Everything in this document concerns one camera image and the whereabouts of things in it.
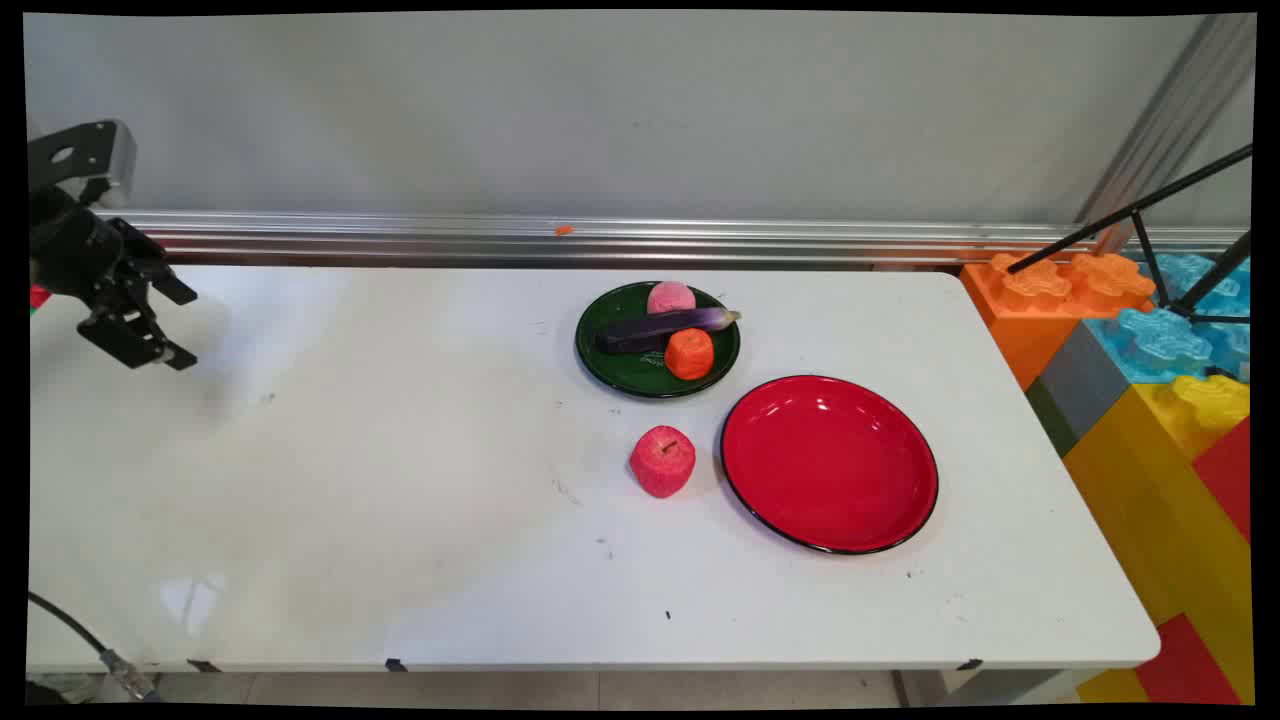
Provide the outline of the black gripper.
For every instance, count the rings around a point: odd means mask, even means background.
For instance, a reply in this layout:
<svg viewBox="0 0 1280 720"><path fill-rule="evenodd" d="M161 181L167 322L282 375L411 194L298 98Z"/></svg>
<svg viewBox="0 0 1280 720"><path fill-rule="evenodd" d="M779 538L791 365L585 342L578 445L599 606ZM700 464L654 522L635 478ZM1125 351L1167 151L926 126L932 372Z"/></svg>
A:
<svg viewBox="0 0 1280 720"><path fill-rule="evenodd" d="M86 304L79 337L129 369L161 364L183 372L197 364L165 334L148 300L151 290L179 306L198 297L160 243L120 218L102 219L58 186L31 193L28 210L32 282Z"/></svg>

